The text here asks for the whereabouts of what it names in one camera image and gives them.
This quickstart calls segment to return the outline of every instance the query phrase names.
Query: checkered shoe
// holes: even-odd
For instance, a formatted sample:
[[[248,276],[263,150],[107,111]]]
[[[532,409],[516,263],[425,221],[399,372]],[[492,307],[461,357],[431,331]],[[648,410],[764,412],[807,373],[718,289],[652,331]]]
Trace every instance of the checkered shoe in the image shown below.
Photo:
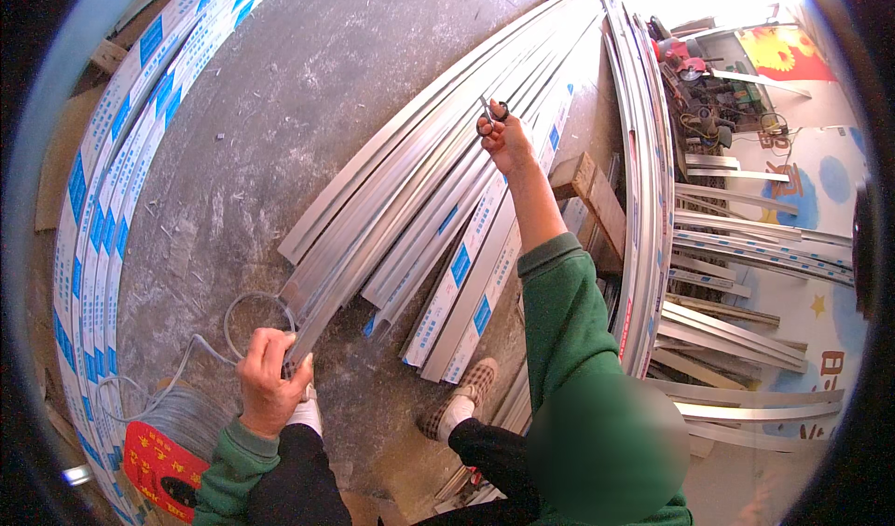
[[[466,396],[473,401],[476,408],[481,407],[497,377],[498,362],[492,357],[480,360],[475,365],[467,368],[451,395],[437,409],[428,415],[422,416],[417,424],[420,431],[428,438],[438,440],[441,418],[444,416],[445,411],[448,410],[448,406],[454,396]]]

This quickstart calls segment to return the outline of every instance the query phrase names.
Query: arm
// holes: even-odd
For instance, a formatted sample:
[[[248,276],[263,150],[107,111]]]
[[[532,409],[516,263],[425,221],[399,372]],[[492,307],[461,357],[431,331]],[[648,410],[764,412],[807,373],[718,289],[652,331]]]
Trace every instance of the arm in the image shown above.
[[[260,328],[236,365],[245,411],[218,435],[213,462],[202,474],[193,524],[244,524],[249,492],[279,464],[279,433],[313,378],[312,355],[290,380],[280,378],[294,334]]]
[[[493,100],[491,106],[501,113]],[[491,129],[485,118],[479,127],[482,133]],[[515,116],[495,122],[482,147],[507,177],[516,205],[531,409],[537,411],[573,374],[620,373],[619,346],[607,332],[606,304],[591,257],[565,229],[522,122]]]

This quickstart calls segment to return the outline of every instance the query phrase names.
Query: red label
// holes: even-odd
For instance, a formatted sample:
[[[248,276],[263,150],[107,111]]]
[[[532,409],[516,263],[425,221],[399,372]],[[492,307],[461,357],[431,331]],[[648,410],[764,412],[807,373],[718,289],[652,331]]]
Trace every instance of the red label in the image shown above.
[[[141,421],[124,436],[124,473],[140,494],[187,523],[208,464]]]
[[[625,354],[625,343],[627,343],[627,330],[631,327],[631,299],[627,300],[627,310],[625,311],[625,327],[621,329],[621,341],[619,341],[619,360]]]

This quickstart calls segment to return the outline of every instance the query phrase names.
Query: hand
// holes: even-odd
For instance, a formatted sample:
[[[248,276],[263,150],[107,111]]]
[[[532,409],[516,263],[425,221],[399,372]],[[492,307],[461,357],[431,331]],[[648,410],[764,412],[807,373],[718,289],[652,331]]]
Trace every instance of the hand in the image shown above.
[[[490,105],[491,111],[497,116],[504,113],[503,107],[494,99],[491,99]],[[483,134],[490,131],[488,136],[482,138],[482,148],[490,153],[491,160],[508,179],[521,169],[537,166],[527,128],[519,118],[510,114],[505,121],[494,122],[492,128],[488,119],[483,116],[477,124]]]
[[[304,358],[291,380],[280,378],[283,356],[295,340],[294,333],[258,328],[252,334],[245,359],[236,365],[243,407],[239,420],[255,435],[276,438],[314,378],[312,353]]]

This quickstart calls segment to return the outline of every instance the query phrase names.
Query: black pants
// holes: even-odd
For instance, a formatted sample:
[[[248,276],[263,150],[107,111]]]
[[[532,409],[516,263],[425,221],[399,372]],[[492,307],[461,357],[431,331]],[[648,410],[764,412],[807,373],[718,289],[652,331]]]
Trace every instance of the black pants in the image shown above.
[[[528,524],[538,518],[538,491],[528,474],[523,437],[470,419],[454,429],[447,443],[463,464],[476,466],[507,498],[445,512],[420,525]],[[252,524],[351,524],[323,441],[313,429],[306,425],[283,429],[279,453],[280,464],[249,496]]]

